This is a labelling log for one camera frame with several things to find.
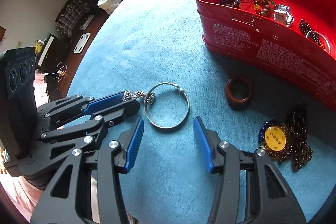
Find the plaid bag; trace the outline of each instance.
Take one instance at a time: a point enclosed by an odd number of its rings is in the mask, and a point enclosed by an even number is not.
[[[90,3],[85,0],[73,0],[65,12],[56,21],[56,30],[67,37],[72,37],[72,31],[79,20],[90,12]]]

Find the white trash bag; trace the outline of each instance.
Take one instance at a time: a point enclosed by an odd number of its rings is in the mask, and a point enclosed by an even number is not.
[[[112,14],[120,2],[121,0],[99,0],[98,7],[104,9],[107,13]]]

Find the brown ring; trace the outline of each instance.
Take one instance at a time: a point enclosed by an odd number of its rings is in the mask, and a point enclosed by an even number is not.
[[[248,94],[247,97],[244,99],[237,99],[235,98],[232,93],[231,93],[231,85],[233,82],[235,81],[243,81],[244,83],[247,84],[247,88],[248,88]],[[225,96],[226,99],[228,100],[229,103],[234,104],[234,105],[244,105],[246,104],[252,96],[252,92],[253,92],[253,84],[252,81],[246,77],[243,76],[235,76],[233,78],[231,78],[225,85],[224,88],[224,92],[225,92]]]

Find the blue tablecloth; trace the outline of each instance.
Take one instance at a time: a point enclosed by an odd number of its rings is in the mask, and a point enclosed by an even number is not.
[[[232,110],[223,87],[234,74],[254,82],[250,106]],[[308,105],[308,144],[312,160],[298,172],[285,162],[279,169],[292,188],[307,220],[319,210],[336,183],[336,115],[296,87],[244,63],[210,53],[202,41],[195,0],[124,0],[98,32],[71,84],[68,95],[96,99],[120,90],[149,90],[162,81],[178,83],[190,98],[185,125],[161,133],[145,118],[145,131],[135,166],[121,175],[126,209],[144,224],[198,224],[209,216],[217,175],[207,173],[193,134],[201,116],[208,129],[238,149],[258,148],[261,125],[284,120],[295,104]],[[153,119],[169,125],[186,105],[178,93],[158,89],[150,108]],[[113,127],[105,142],[130,128],[129,121]],[[241,178],[244,189],[245,177]],[[244,217],[241,190],[239,220]]]

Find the silver ring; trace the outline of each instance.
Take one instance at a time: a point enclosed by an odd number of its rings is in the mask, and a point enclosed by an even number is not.
[[[312,32],[318,34],[320,37],[322,37],[324,39],[324,41],[326,42],[326,44],[328,45],[328,48],[329,48],[329,52],[328,53],[330,53],[331,52],[330,44],[329,44],[328,40],[321,33],[312,30],[312,31],[307,32],[306,38],[308,38],[308,35],[310,33],[312,33]]]
[[[183,119],[182,119],[178,124],[176,124],[176,125],[174,125],[174,126],[171,126],[171,127],[163,127],[163,126],[159,126],[159,125],[157,125],[156,123],[154,123],[154,122],[149,118],[149,114],[148,114],[148,110],[147,110],[147,98],[152,94],[152,91],[153,91],[154,89],[156,89],[156,88],[157,88],[158,86],[160,86],[160,85],[172,85],[172,86],[176,87],[177,89],[179,89],[179,90],[183,93],[183,95],[185,96],[185,99],[187,100],[188,110],[187,110],[185,116],[183,117]],[[150,121],[150,123],[151,123],[152,125],[154,125],[154,126],[157,127],[157,128],[161,128],[161,129],[172,129],[172,128],[178,127],[178,126],[179,126],[180,124],[182,124],[182,123],[185,121],[185,119],[188,117],[189,110],[190,110],[190,103],[189,103],[189,99],[188,99],[188,97],[187,97],[187,93],[185,92],[184,89],[182,89],[181,87],[179,87],[178,84],[170,83],[170,82],[162,82],[162,83],[158,83],[158,84],[156,84],[155,86],[153,86],[153,87],[150,89],[150,91],[147,93],[147,95],[146,95],[146,97],[145,97],[145,99],[144,99],[144,101],[143,101],[143,108],[144,108],[144,110],[145,110],[145,115],[146,115],[147,119]]]

